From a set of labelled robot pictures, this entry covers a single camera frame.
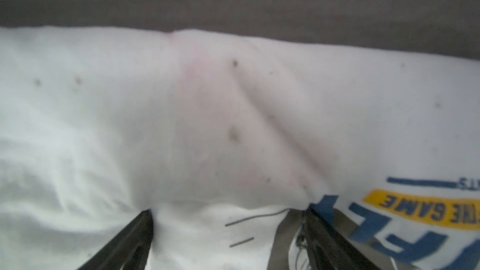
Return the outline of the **white printed tank top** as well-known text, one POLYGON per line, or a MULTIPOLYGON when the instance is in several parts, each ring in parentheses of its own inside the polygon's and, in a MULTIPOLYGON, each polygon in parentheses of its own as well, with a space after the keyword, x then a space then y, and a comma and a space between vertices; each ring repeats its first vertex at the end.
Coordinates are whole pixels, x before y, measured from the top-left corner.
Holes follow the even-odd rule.
POLYGON ((1 268, 313 270, 319 221, 480 267, 480 64, 217 32, 1 29, 1 268))

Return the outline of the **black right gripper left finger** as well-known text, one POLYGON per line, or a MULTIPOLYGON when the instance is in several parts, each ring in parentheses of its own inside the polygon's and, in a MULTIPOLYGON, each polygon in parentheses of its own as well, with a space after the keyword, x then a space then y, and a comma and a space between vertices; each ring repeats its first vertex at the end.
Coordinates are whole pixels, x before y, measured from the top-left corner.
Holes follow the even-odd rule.
POLYGON ((145 270, 153 237, 152 212, 142 211, 79 270, 145 270))

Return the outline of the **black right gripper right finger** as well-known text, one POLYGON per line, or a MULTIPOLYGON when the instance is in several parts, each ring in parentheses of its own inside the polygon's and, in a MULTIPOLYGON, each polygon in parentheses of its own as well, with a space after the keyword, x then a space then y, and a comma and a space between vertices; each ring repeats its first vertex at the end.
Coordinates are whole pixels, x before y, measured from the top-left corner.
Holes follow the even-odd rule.
POLYGON ((353 225, 342 212, 321 214, 313 207, 305 212, 304 237, 313 270, 377 270, 379 267, 338 231, 338 224, 353 225))

